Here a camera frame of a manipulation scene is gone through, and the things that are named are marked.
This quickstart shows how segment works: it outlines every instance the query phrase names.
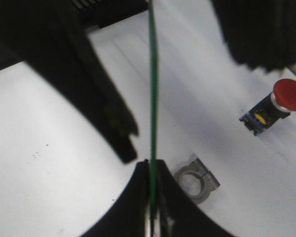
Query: metal pipe clamp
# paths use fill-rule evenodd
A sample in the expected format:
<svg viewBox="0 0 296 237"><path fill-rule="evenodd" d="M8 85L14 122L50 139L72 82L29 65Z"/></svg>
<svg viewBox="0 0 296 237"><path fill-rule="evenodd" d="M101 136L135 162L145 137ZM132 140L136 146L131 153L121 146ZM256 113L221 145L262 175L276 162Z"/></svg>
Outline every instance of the metal pipe clamp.
<svg viewBox="0 0 296 237"><path fill-rule="evenodd" d="M196 195L188 193L182 187L182 179L185 175L192 175L198 179L200 184L200 191ZM197 205L206 200L211 191L217 189L220 183L215 176L206 168L199 158L193 161L191 164L182 167L174 174L174 178L183 189L186 195Z"/></svg>

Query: black object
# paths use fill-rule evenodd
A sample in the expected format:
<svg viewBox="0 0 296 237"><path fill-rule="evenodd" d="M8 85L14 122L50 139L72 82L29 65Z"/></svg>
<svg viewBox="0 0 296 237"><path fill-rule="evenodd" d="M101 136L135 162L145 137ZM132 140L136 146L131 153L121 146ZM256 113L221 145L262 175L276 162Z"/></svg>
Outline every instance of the black object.
<svg viewBox="0 0 296 237"><path fill-rule="evenodd" d="M78 15L83 28L106 27L147 10L145 0L67 0ZM0 70L23 61L0 43Z"/></svg>
<svg viewBox="0 0 296 237"><path fill-rule="evenodd" d="M157 160L157 186L162 237L232 236L195 206L160 159Z"/></svg>
<svg viewBox="0 0 296 237"><path fill-rule="evenodd" d="M271 127L279 118L284 119L291 115L290 112L278 110L272 103L271 96L272 93L239 119L255 136Z"/></svg>
<svg viewBox="0 0 296 237"><path fill-rule="evenodd" d="M136 164L124 191L92 228L81 237L144 237L149 195L149 164Z"/></svg>
<svg viewBox="0 0 296 237"><path fill-rule="evenodd" d="M282 69L296 62L296 0L212 0L236 62Z"/></svg>
<svg viewBox="0 0 296 237"><path fill-rule="evenodd" d="M0 0L0 42L72 102L123 162L136 158L136 122L67 0Z"/></svg>
<svg viewBox="0 0 296 237"><path fill-rule="evenodd" d="M149 165L143 161L112 208L81 237L143 237L148 191ZM157 208L162 237L232 237L185 195L163 160L157 160Z"/></svg>

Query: red push button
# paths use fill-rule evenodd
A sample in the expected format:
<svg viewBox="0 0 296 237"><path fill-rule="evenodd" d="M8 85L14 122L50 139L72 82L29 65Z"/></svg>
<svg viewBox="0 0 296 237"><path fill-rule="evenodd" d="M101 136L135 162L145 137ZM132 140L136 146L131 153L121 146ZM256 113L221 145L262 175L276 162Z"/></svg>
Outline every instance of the red push button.
<svg viewBox="0 0 296 237"><path fill-rule="evenodd" d="M296 111L296 81L281 79L275 83L273 92L276 102L291 111Z"/></svg>

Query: white surface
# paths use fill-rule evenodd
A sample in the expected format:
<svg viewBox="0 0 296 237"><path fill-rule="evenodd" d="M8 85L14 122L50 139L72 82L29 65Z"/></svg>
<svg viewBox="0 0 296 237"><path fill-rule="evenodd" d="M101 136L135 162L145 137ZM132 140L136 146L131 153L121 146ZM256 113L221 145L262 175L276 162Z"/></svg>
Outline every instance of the white surface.
<svg viewBox="0 0 296 237"><path fill-rule="evenodd" d="M201 204L239 237L296 236L296 113L254 137L238 121L289 71L230 59L208 1L156 4L161 57L158 157L194 152L221 186ZM149 158L147 13L90 35L140 128ZM24 63L0 72L0 236L78 236L126 185L123 166L77 111Z"/></svg>

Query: yellow label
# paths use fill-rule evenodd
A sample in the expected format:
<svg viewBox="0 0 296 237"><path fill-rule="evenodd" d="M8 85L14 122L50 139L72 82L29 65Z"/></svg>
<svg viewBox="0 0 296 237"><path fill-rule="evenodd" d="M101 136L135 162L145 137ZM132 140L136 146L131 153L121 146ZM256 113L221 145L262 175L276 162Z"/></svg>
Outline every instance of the yellow label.
<svg viewBox="0 0 296 237"><path fill-rule="evenodd" d="M256 117L258 120L260 120L260 122L261 122L262 124L266 125L266 121L265 121L265 119L264 119L261 115L258 115L258 114L255 113L255 117Z"/></svg>

